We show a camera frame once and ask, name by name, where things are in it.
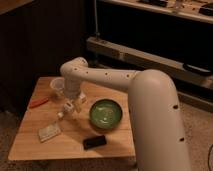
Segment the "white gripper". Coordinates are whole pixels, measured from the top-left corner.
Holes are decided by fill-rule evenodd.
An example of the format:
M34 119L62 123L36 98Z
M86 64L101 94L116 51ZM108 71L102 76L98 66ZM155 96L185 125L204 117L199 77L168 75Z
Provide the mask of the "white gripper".
M67 112L74 112L80 113L82 110L82 104L86 101L86 95L81 92L80 95L73 100L68 100L65 103L65 110Z

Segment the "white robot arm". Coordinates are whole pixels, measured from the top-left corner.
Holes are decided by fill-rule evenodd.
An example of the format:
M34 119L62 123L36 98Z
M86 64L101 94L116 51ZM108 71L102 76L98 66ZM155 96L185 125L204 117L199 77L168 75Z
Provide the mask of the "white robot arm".
M60 73L69 99L80 95L83 81L128 94L138 171L192 171L177 90L166 73L90 68L82 57L64 63Z

